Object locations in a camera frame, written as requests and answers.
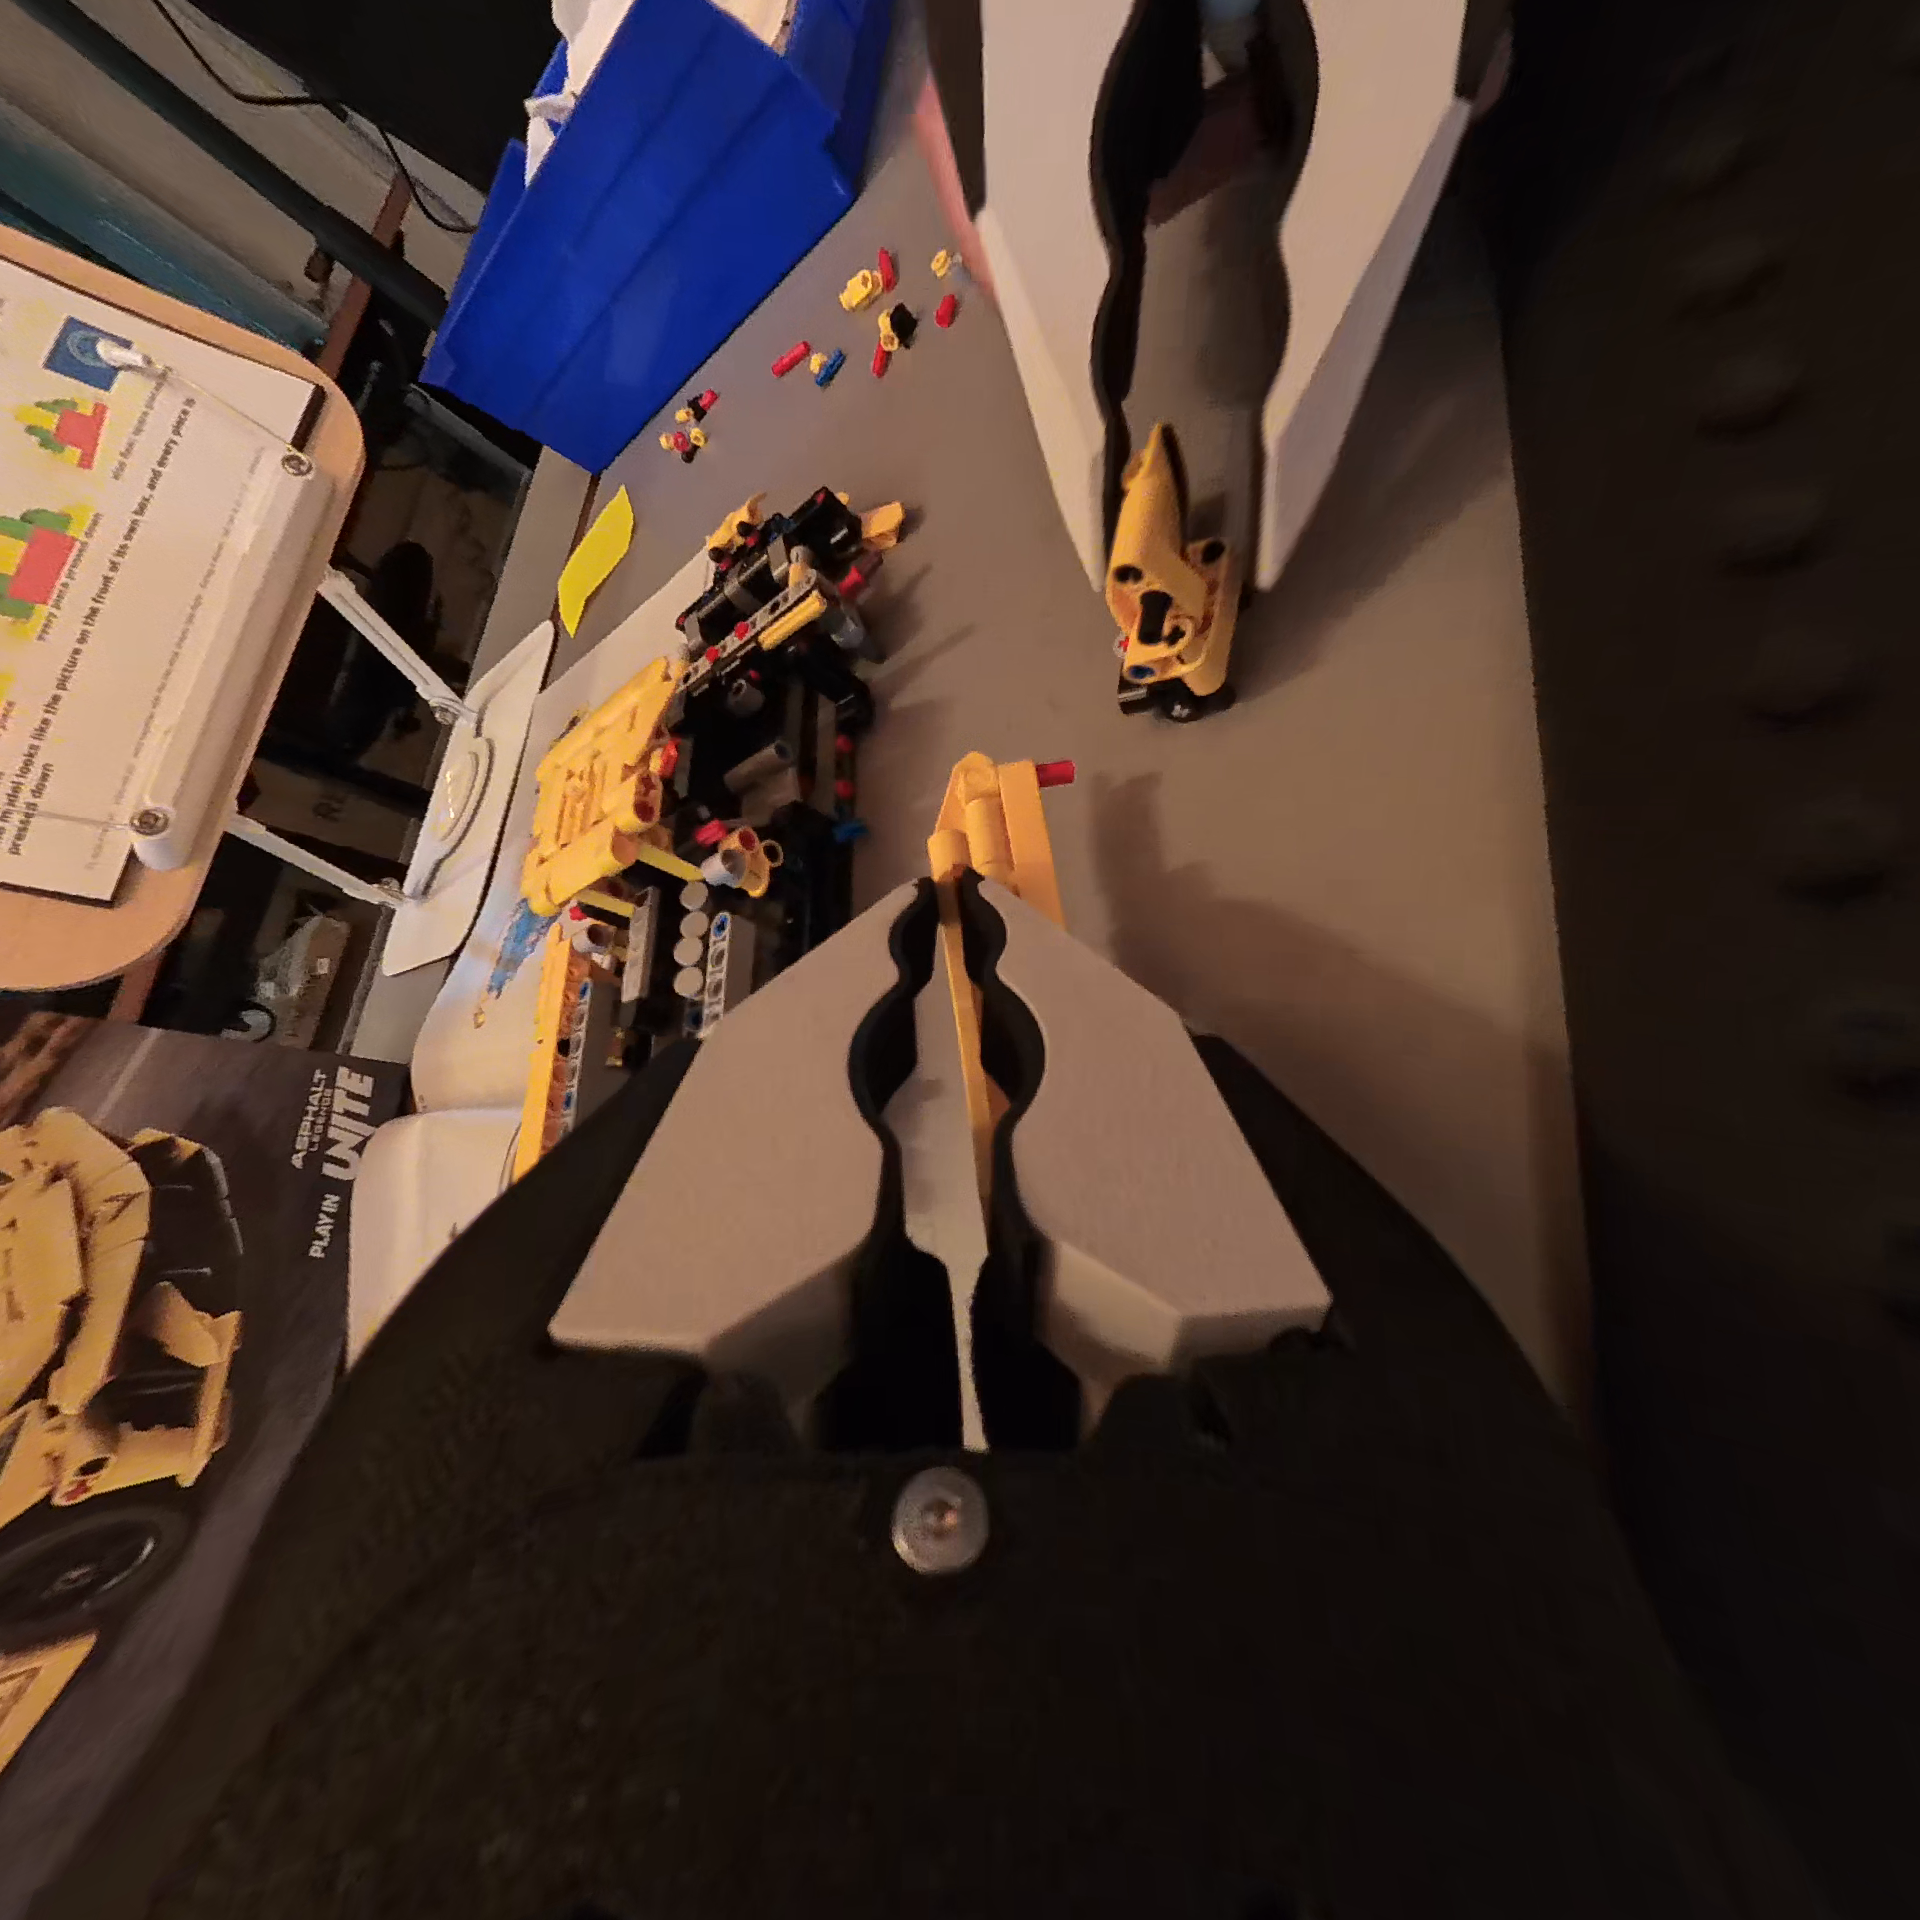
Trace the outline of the black pole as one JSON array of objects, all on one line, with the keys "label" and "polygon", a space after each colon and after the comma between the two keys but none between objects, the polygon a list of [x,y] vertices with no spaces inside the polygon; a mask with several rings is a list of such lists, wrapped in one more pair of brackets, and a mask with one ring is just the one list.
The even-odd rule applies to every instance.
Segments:
[{"label": "black pole", "polygon": [[2,103],[6,227],[295,347],[318,346],[348,274],[313,236],[145,103],[94,115]]}]

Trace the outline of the yellow toy car model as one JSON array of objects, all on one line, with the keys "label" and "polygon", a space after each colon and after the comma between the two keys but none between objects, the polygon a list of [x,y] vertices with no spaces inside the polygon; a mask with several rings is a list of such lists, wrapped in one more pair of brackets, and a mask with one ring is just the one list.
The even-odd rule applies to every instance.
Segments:
[{"label": "yellow toy car model", "polygon": [[663,653],[540,758],[519,881],[542,942],[512,1181],[850,922],[881,661],[863,605],[913,519],[827,487],[792,513],[753,499],[708,539]]}]

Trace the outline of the open instruction booklet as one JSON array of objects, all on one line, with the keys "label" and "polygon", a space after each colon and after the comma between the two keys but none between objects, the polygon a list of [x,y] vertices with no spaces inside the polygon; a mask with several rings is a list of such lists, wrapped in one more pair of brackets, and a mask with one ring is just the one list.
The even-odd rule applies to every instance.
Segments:
[{"label": "open instruction booklet", "polygon": [[518,737],[497,745],[483,806],[460,855],[442,861],[433,905],[464,885],[473,919],[409,1058],[415,1111],[382,1122],[360,1153],[348,1246],[348,1332],[354,1367],[420,1282],[512,1183],[522,1101],[535,1054],[542,943],[548,919],[528,909],[522,866],[534,844],[537,765],[547,750],[648,663],[674,647],[682,607],[705,585],[706,562],[686,561],[595,643],[555,686],[510,676]]}]

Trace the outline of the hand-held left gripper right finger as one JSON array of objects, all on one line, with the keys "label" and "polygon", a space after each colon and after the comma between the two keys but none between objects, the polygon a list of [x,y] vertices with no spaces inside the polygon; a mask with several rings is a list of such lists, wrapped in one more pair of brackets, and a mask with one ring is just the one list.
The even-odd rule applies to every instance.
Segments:
[{"label": "hand-held left gripper right finger", "polygon": [[1003,1094],[971,1302],[990,1449],[1073,1449],[1131,1381],[1326,1329],[1331,1289],[1164,998],[983,878],[967,979]]}]

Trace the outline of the scatter of small bricks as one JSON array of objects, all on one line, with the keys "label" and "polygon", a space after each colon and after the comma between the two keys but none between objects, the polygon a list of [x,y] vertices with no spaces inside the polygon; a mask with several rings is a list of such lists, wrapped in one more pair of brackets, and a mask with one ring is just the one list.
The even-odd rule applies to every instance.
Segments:
[{"label": "scatter of small bricks", "polygon": [[[894,364],[903,362],[926,329],[946,332],[953,326],[967,289],[975,281],[970,260],[955,246],[939,246],[929,259],[930,295],[923,303],[911,297],[903,259],[892,246],[879,246],[873,260],[852,273],[838,292],[838,310],[843,319],[865,319],[872,332],[865,335],[866,365],[873,381],[889,378]],[[856,364],[848,342],[812,342],[798,338],[770,362],[774,381],[807,381],[816,394],[827,394]],[[662,452],[680,463],[696,463],[711,441],[711,418],[721,394],[714,387],[694,390],[674,409],[668,426],[659,428]]]}]

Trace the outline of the grey desk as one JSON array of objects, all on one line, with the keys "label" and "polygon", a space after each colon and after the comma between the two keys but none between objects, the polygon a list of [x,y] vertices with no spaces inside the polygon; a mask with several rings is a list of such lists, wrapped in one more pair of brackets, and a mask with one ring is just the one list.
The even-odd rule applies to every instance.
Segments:
[{"label": "grey desk", "polygon": [[[944,132],[961,106],[982,110],[979,7],[922,5]],[[1184,9],[1140,9],[1108,118],[1113,204],[1138,234],[1129,460],[1172,426],[1191,538],[1238,554],[1234,703],[1193,725],[1118,708],[1104,585],[1066,535],[976,236],[986,188],[958,319],[872,379],[872,324],[841,318],[840,289],[889,246],[923,303],[922,254],[961,238],[913,134],[716,354],[716,447],[683,469],[632,443],[603,473],[600,499],[625,487],[636,535],[585,621],[606,627],[600,643],[686,561],[706,562],[708,524],[746,495],[783,513],[824,484],[856,509],[911,507],[863,605],[883,659],[850,922],[930,881],[963,756],[1073,762],[1075,782],[1043,791],[1063,930],[1198,1039],[1225,1039],[1403,1203],[1582,1412],[1588,1259],[1492,300],[1479,286],[1465,307],[1433,302],[1428,219],[1328,487],[1263,591],[1286,157],[1258,134],[1225,188],[1156,219],[1154,180],[1193,143],[1191,116],[1217,126],[1219,89]],[[856,364],[830,390],[774,381],[798,338],[846,341]],[[920,1074],[889,1117],[908,1229],[961,1294],[983,1435],[971,1302],[988,1217],[939,937],[935,953]]]}]

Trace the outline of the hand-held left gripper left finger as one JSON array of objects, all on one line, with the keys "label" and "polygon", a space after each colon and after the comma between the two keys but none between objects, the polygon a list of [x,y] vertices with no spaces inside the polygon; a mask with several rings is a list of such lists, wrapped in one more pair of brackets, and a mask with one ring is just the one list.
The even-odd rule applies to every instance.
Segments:
[{"label": "hand-held left gripper left finger", "polygon": [[568,1351],[769,1388],[826,1449],[958,1449],[953,1285],[906,1221],[939,899],[896,886],[723,1015],[548,1321]]}]

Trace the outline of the yellow paper sheet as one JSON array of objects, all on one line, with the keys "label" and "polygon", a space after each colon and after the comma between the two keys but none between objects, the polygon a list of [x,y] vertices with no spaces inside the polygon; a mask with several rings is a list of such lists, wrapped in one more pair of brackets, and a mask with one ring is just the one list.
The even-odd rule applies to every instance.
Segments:
[{"label": "yellow paper sheet", "polygon": [[625,487],[603,495],[593,521],[569,551],[558,580],[558,618],[566,635],[584,627],[591,601],[608,585],[634,546],[636,515]]}]

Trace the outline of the small yellow black assembly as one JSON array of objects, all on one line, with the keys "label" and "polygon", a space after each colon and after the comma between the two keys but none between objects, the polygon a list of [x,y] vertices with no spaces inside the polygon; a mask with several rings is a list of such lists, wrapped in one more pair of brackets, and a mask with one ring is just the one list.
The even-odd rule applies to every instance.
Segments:
[{"label": "small yellow black assembly", "polygon": [[1184,450],[1154,422],[1120,478],[1104,598],[1123,713],[1193,725],[1234,703],[1242,566],[1219,535],[1191,535]]}]

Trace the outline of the toy car set box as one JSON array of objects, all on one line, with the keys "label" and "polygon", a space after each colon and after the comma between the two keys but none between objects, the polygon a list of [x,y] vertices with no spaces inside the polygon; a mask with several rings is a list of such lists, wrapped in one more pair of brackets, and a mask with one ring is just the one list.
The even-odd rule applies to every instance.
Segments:
[{"label": "toy car set box", "polygon": [[337,1385],[400,1070],[6,1006],[6,1790],[100,1786]]}]

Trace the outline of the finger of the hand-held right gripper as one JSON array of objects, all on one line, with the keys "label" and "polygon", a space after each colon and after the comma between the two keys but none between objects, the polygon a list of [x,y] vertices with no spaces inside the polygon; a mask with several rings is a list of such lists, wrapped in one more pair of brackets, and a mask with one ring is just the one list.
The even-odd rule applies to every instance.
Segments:
[{"label": "finger of the hand-held right gripper", "polygon": [[1136,231],[1113,204],[1108,118],[1134,2],[979,7],[976,236],[1073,554],[1108,577],[1131,454]]},{"label": "finger of the hand-held right gripper", "polygon": [[1266,5],[1265,25],[1287,106],[1287,322],[1259,418],[1263,591],[1338,467],[1475,97],[1465,2]]}]

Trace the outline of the crumpled white paper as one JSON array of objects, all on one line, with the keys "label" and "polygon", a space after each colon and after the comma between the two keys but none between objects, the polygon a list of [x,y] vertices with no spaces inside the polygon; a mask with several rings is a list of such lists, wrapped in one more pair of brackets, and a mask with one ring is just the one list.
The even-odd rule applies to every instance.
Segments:
[{"label": "crumpled white paper", "polygon": [[[612,36],[636,12],[636,2],[552,2],[548,12],[560,35],[560,75],[542,81],[527,100],[528,143],[542,146],[566,129],[595,68],[608,55]],[[747,35],[783,52],[798,2],[716,2]]]}]

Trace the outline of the wooden board document stand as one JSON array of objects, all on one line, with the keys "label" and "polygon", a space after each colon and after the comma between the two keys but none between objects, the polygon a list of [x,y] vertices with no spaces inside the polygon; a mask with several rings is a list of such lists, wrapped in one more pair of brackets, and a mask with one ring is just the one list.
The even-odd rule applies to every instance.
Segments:
[{"label": "wooden board document stand", "polygon": [[[306,452],[332,484],[332,505],[324,509],[318,538],[295,577],[294,604],[282,614],[273,639],[271,679],[248,716],[242,750],[232,758],[227,791],[211,823],[201,830],[193,858],[179,870],[146,870],[135,861],[113,902],[79,902],[6,886],[6,993],[64,993],[139,971],[188,925],[224,839],[273,853],[378,909],[395,909],[404,925],[419,924],[428,933],[428,943],[419,950],[419,957],[388,963],[388,971],[404,971],[444,953],[462,940],[451,919],[451,902],[460,883],[452,885],[452,897],[433,902],[439,889],[438,875],[447,858],[455,858],[460,868],[473,865],[483,870],[490,865],[488,853],[460,855],[460,845],[470,834],[473,813],[483,806],[497,745],[522,732],[522,708],[512,697],[510,676],[514,670],[523,670],[530,686],[540,686],[553,652],[552,627],[540,625],[534,638],[510,653],[507,663],[488,671],[472,687],[451,686],[419,650],[395,634],[386,618],[372,611],[361,585],[334,557],[350,505],[363,484],[368,450],[356,412],[322,369],[246,326],[100,270],[27,234],[6,231],[7,259],[24,260],[34,273],[84,295],[127,303],[139,315],[179,326],[227,353],[312,375],[320,385],[322,404]],[[403,786],[395,801],[400,809],[419,813],[417,845],[400,881],[360,881],[242,811],[242,786],[255,758],[267,748],[273,708],[282,697],[313,607],[339,614],[354,638],[400,674],[444,730],[438,782],[424,793]]]}]

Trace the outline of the yellow beam assembly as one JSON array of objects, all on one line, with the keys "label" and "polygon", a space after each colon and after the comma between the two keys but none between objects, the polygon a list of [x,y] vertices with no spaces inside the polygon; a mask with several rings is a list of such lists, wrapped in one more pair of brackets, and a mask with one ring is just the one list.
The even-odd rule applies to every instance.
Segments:
[{"label": "yellow beam assembly", "polygon": [[929,839],[929,875],[939,905],[939,953],[952,998],[958,1063],[967,1101],[982,1213],[992,1212],[992,1131],[1007,1114],[982,1054],[982,993],[970,977],[961,881],[971,874],[994,881],[1056,929],[1066,905],[1043,791],[1073,783],[1075,764],[992,762],[983,751],[963,756],[950,774],[935,830]]}]

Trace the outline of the blue storage bin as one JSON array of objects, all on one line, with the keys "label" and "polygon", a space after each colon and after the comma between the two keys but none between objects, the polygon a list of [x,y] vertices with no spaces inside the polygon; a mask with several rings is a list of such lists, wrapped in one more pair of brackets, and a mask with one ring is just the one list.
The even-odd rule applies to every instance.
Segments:
[{"label": "blue storage bin", "polygon": [[800,2],[770,44],[628,5],[530,164],[506,150],[420,381],[600,473],[856,204],[887,2]]}]

